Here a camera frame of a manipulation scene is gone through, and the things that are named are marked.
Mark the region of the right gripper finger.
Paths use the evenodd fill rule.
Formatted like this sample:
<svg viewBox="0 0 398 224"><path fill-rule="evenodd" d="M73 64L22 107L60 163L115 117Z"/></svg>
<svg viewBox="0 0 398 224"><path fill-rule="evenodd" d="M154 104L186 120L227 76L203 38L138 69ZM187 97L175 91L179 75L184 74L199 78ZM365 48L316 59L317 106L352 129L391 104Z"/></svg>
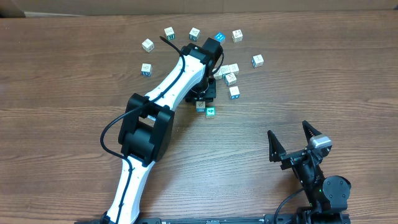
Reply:
<svg viewBox="0 0 398 224"><path fill-rule="evenodd" d="M281 157L286 155L286 150L271 130L268 130L267 136L269 140L269 160L271 162L280 162Z"/></svg>
<svg viewBox="0 0 398 224"><path fill-rule="evenodd" d="M322 138L321 132L315 129L308 121L304 120L302 122L305 137L309 144L318 144L319 139Z"/></svg>

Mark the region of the green number four block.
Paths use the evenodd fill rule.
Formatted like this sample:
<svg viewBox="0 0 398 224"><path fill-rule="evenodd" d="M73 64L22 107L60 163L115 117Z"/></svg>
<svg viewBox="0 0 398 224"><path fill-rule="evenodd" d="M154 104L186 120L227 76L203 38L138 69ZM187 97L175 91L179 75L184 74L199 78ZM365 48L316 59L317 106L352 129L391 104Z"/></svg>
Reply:
<svg viewBox="0 0 398 224"><path fill-rule="evenodd" d="M215 107L206 107L206 118L215 118L216 110Z"/></svg>

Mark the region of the wooden block blue T side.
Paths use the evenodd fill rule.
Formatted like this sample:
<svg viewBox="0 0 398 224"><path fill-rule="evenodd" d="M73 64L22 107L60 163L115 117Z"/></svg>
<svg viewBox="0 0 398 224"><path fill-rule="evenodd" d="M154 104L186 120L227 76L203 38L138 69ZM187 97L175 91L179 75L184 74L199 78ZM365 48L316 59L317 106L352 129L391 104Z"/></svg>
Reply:
<svg viewBox="0 0 398 224"><path fill-rule="evenodd" d="M230 95L230 98L231 98L232 100L233 100L233 99L239 98L239 97L240 97L240 91L239 91L238 86L232 86L232 87L230 87L230 88L229 88L229 95Z"/></svg>

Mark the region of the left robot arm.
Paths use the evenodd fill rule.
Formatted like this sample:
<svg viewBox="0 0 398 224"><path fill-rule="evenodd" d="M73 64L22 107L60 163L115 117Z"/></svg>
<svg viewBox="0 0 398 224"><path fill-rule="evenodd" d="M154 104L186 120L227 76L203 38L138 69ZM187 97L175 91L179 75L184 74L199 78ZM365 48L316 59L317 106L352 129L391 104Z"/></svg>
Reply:
<svg viewBox="0 0 398 224"><path fill-rule="evenodd" d="M208 38L202 46L190 43L177 50L174 69L144 96L133 94L125 112L103 132L122 122L118 136L122 171L112 206L100 223L135 223L149 173L165 154L171 140L175 110L182 101L210 103L216 98L213 77L224 59L221 43Z"/></svg>

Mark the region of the plain wooden block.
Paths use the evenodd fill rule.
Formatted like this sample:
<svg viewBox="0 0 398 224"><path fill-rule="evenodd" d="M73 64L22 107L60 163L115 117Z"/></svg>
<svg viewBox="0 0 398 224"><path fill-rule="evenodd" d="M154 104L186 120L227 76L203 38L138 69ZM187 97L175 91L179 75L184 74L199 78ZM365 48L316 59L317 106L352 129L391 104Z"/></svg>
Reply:
<svg viewBox="0 0 398 224"><path fill-rule="evenodd" d="M238 64L234 63L234 64L229 65L229 71L235 75L238 75L238 73L239 73Z"/></svg>

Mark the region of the wooden block far left upper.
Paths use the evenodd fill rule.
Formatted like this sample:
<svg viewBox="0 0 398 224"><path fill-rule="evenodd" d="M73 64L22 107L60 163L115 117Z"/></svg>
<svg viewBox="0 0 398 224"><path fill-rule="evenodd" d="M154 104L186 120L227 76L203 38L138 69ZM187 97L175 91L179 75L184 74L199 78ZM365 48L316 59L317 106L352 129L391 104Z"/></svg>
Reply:
<svg viewBox="0 0 398 224"><path fill-rule="evenodd" d="M146 39L142 43L142 48L149 53L154 49L154 43L150 39Z"/></svg>

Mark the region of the wooden block umbrella right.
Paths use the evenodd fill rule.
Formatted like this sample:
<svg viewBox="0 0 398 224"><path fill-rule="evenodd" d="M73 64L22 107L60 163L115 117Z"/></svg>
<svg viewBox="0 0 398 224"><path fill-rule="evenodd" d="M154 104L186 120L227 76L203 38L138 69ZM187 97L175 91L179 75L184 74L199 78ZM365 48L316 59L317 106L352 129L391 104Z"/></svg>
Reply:
<svg viewBox="0 0 398 224"><path fill-rule="evenodd" d="M252 57L251 63L254 68L261 67L264 64L264 59L261 54Z"/></svg>

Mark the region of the cardboard backdrop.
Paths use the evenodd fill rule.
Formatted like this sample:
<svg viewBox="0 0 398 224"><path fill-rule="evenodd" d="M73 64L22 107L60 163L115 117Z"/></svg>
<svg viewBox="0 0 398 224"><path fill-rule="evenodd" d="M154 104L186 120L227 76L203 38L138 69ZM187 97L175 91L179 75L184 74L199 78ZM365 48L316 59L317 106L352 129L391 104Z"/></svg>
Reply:
<svg viewBox="0 0 398 224"><path fill-rule="evenodd" d="M390 10L397 0L1 0L3 17Z"/></svg>

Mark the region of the wooden block blue side left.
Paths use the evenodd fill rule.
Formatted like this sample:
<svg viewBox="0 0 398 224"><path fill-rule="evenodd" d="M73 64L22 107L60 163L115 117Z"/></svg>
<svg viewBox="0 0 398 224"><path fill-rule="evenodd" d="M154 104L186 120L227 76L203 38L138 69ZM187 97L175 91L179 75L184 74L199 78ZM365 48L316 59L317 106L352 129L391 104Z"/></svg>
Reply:
<svg viewBox="0 0 398 224"><path fill-rule="evenodd" d="M141 73L144 76L150 77L152 75L152 65L149 63L143 63L141 67Z"/></svg>

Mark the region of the leaf block blue side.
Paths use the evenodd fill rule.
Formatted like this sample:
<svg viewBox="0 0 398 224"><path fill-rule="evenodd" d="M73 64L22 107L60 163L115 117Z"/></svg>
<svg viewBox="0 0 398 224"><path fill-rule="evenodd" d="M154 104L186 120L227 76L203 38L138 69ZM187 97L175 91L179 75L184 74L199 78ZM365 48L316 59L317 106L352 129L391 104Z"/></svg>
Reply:
<svg viewBox="0 0 398 224"><path fill-rule="evenodd" d="M197 101L196 102L196 111L197 112L205 112L206 106L204 101Z"/></svg>

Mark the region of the blue top wooden block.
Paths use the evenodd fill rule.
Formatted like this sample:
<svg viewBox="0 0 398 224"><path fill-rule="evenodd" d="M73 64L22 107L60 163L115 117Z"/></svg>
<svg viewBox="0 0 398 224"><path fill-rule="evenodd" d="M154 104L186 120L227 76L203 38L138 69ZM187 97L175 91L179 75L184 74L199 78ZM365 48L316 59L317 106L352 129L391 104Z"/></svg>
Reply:
<svg viewBox="0 0 398 224"><path fill-rule="evenodd" d="M215 35L215 40L217 40L220 44L223 44L226 40L226 37L224 34L222 34L221 32L217 33Z"/></svg>

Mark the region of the wooden block animal drawing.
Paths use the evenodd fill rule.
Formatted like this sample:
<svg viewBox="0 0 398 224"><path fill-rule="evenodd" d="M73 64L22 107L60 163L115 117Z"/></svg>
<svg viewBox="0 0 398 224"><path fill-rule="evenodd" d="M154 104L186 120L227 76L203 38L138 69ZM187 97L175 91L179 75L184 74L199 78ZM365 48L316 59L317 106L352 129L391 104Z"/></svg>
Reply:
<svg viewBox="0 0 398 224"><path fill-rule="evenodd" d="M213 77L214 77L214 79L215 80L220 80L220 79L222 79L222 72L221 72L221 70L219 69L217 72L216 71L214 71L214 74L213 74Z"/></svg>

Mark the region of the wooden block teal side top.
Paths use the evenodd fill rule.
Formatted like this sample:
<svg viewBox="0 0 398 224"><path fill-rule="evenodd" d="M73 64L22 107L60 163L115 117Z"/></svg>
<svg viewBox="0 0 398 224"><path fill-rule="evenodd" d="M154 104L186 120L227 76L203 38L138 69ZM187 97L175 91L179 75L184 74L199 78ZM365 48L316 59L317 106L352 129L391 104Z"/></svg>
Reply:
<svg viewBox="0 0 398 224"><path fill-rule="evenodd" d="M196 42L200 37L200 30L193 27L189 32L189 39Z"/></svg>

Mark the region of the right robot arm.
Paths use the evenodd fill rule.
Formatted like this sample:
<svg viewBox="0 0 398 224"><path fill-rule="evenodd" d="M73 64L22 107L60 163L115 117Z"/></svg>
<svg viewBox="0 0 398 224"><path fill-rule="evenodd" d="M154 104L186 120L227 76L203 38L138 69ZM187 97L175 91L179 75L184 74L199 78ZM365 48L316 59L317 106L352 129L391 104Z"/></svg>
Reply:
<svg viewBox="0 0 398 224"><path fill-rule="evenodd" d="M280 162L282 170L292 169L301 189L289 195L273 214L264 216L265 223L345 224L350 223L348 208L351 183L348 179L333 175L325 177L320 168L332 148L331 139L316 130L309 122L302 122L307 146L288 154L276 135L269 130L269 160ZM309 206L299 207L294 214L280 214L282 207L300 192L307 196Z"/></svg>

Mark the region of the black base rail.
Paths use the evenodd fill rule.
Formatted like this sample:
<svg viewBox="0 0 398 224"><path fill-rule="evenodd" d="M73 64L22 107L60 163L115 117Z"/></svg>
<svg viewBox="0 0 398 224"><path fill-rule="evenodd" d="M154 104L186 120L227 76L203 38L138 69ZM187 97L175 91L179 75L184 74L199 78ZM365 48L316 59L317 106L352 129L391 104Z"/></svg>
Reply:
<svg viewBox="0 0 398 224"><path fill-rule="evenodd" d="M351 220L348 214L343 214L342 220L338 220L339 217L330 217L329 220L321 219L320 216L315 216L310 223L342 223L349 224ZM90 220L90 221L82 221L75 222L76 224L99 224L100 220ZM186 219L168 219L161 220L160 218L138 218L134 224L272 224L274 223L274 215L267 214L263 217L236 217L236 218L207 218L207 219L198 219L198 218L186 218ZM277 216L278 224L293 224L293 223L305 223L298 221L295 218L294 214L284 214Z"/></svg>

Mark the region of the wooden block top right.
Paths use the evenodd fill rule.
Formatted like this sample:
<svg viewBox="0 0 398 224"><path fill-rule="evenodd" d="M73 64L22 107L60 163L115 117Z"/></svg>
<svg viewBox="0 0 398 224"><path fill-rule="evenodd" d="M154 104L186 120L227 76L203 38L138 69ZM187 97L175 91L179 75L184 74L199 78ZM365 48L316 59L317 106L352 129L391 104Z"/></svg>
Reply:
<svg viewBox="0 0 398 224"><path fill-rule="evenodd" d="M237 43L243 40L243 33L240 29L232 31L233 42Z"/></svg>

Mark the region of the wooden block M drawing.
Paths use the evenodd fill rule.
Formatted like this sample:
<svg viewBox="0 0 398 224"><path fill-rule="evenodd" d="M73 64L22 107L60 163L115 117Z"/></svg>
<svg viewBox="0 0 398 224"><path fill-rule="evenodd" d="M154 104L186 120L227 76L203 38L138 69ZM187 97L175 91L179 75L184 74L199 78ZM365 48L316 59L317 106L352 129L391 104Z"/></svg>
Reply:
<svg viewBox="0 0 398 224"><path fill-rule="evenodd" d="M220 67L220 73L222 75L222 77L224 77L225 75L231 73L231 70L229 68L229 65L223 65Z"/></svg>

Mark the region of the wooden block blue edge centre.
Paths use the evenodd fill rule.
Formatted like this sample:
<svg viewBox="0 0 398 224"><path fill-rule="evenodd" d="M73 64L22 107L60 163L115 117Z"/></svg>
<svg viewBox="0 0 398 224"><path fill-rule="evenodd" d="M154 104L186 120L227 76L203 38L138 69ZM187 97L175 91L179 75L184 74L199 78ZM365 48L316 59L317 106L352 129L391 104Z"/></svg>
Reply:
<svg viewBox="0 0 398 224"><path fill-rule="evenodd" d="M229 74L225 75L224 80L228 86L234 85L237 82L237 78L234 73L229 73Z"/></svg>

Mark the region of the wooden block green side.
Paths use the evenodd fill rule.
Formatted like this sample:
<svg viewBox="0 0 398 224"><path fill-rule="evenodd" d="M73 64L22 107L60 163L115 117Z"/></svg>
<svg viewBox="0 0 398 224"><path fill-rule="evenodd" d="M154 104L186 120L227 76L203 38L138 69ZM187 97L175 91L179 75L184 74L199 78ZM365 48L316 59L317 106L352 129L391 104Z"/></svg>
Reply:
<svg viewBox="0 0 398 224"><path fill-rule="evenodd" d="M175 32L172 27L167 27L164 29L165 36L167 40L174 40L175 39Z"/></svg>

